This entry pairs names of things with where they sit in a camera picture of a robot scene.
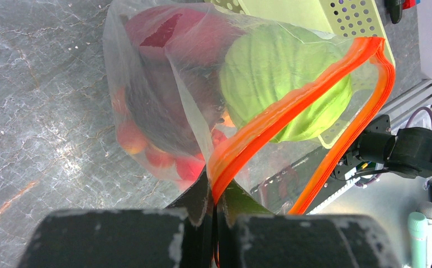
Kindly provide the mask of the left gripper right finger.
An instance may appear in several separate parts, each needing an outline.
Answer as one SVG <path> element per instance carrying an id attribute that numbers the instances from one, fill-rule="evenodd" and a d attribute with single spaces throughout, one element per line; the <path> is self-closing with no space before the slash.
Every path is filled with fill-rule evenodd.
<path id="1" fill-rule="evenodd" d="M 219 267 L 400 267 L 373 218 L 276 215 L 236 182 L 217 202 L 217 232 Z"/>

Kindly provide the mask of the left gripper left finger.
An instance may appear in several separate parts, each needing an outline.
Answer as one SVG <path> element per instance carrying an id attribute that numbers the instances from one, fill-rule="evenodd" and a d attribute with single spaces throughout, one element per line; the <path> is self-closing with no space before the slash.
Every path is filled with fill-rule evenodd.
<path id="1" fill-rule="evenodd" d="M 46 216 L 19 267 L 211 267 L 205 172 L 163 209 L 66 209 Z"/>

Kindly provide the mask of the red lychee bunch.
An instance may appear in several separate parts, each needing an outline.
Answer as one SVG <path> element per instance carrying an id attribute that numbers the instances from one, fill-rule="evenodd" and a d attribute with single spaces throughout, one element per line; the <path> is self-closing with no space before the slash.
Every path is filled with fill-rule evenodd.
<path id="1" fill-rule="evenodd" d="M 127 86 L 121 86 L 111 92 L 111 105 L 117 118 L 117 128 L 125 120 L 134 121 L 125 101 L 126 88 Z M 195 155 L 172 154 L 158 149 L 149 140 L 148 143 L 146 150 L 131 156 L 143 161 L 143 165 L 155 176 L 161 176 L 167 170 L 175 168 L 176 174 L 170 176 L 171 179 L 194 182 L 205 166 L 202 151 Z"/>

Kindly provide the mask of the orange peach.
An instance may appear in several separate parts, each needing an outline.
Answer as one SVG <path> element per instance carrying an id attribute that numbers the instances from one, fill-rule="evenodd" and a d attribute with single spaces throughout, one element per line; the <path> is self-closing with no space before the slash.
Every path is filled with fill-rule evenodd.
<path id="1" fill-rule="evenodd" d="M 136 155 L 149 146 L 145 135 L 132 120 L 125 120 L 119 124 L 116 131 L 119 145 L 130 155 Z"/>

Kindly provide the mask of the dark red apple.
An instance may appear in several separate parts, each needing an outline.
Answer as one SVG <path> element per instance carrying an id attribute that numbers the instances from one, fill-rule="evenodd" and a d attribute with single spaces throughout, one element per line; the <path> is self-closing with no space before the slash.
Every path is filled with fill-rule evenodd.
<path id="1" fill-rule="evenodd" d="M 216 72 L 185 70 L 182 82 L 213 128 L 224 109 Z M 155 147 L 172 154 L 200 153 L 169 64 L 139 67 L 130 77 L 125 101 L 132 119 Z"/>

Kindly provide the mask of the clear zip top bag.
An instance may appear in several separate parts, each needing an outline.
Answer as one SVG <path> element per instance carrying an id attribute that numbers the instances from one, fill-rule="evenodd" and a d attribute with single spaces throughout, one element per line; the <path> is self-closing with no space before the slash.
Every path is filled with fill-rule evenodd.
<path id="1" fill-rule="evenodd" d="M 373 1 L 113 1 L 103 52 L 139 164 L 283 214 L 308 211 L 396 80 Z"/>

